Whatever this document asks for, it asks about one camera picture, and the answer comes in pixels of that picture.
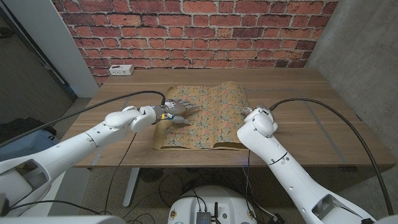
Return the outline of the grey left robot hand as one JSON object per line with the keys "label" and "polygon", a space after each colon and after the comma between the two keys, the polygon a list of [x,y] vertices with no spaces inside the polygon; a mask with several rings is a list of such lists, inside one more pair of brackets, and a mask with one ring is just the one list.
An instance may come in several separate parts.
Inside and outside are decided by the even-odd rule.
{"label": "grey left robot hand", "polygon": [[197,108],[197,105],[181,99],[169,99],[163,105],[153,106],[157,121],[166,119],[171,120],[173,123],[187,125],[192,125],[192,122],[181,116],[181,114]]}

